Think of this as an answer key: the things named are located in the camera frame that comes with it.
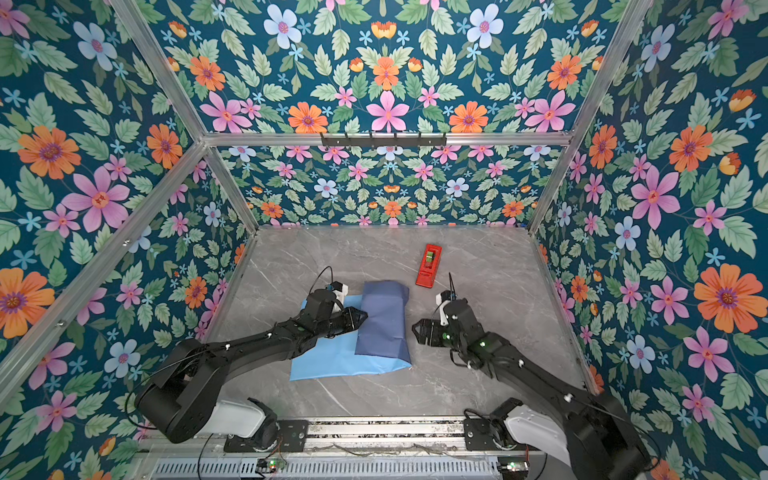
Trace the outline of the light blue wrapping paper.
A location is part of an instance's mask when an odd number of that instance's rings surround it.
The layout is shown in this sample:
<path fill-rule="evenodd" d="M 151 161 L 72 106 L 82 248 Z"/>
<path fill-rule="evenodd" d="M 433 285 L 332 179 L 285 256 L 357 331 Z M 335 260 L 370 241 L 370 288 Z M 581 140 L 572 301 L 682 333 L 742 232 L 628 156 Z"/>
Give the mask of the light blue wrapping paper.
<path fill-rule="evenodd" d="M 412 366 L 406 339 L 409 288 L 397 281 L 367 282 L 360 295 L 345 298 L 346 307 L 368 315 L 359 329 L 317 341 L 291 362 L 292 381 L 379 375 Z"/>

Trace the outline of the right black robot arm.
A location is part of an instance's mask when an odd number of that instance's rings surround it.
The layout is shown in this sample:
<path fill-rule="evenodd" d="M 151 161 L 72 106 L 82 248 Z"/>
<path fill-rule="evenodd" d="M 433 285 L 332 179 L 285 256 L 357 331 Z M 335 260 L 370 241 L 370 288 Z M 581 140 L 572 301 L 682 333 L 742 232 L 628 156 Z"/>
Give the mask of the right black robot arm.
<path fill-rule="evenodd" d="M 417 342 L 448 349 L 521 395 L 491 414 L 514 442 L 569 465 L 578 479 L 634 479 L 653 469 L 641 433 L 611 394 L 594 395 L 547 372 L 485 330 L 465 299 L 445 301 L 438 312 L 412 326 Z"/>

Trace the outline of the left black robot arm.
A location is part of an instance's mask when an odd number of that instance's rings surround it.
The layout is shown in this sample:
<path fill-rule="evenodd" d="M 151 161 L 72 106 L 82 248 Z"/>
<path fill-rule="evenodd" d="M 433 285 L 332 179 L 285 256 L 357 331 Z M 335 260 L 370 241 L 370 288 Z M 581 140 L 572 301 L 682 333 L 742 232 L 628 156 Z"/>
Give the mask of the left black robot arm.
<path fill-rule="evenodd" d="M 341 287 L 317 289 L 297 315 L 270 329 L 239 339 L 177 344 L 150 377 L 134 406 L 173 444 L 199 434 L 232 436 L 258 449 L 276 441 L 276 415 L 255 398 L 245 403 L 222 400 L 224 385 L 265 365 L 293 360 L 322 338 L 358 330 L 368 318 L 363 310 L 342 304 Z"/>

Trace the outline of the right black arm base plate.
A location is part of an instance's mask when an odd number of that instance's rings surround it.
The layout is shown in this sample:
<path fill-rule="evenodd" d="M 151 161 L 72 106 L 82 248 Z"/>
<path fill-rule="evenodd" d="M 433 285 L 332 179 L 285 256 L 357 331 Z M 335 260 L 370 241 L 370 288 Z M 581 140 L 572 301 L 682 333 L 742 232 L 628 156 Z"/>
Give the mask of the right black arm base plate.
<path fill-rule="evenodd" d="M 469 416 L 463 419 L 463 428 L 467 451 L 511 451 L 518 446 L 495 420 Z"/>

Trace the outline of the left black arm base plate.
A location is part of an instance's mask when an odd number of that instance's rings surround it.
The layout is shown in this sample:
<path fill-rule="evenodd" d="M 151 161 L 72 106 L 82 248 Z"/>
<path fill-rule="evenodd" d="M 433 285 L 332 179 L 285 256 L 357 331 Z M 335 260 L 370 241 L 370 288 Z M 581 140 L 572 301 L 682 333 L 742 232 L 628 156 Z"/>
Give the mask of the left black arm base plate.
<path fill-rule="evenodd" d="M 300 453 L 308 439 L 309 425 L 307 420 L 270 420 L 249 438 L 228 438 L 223 450 L 225 453 Z"/>

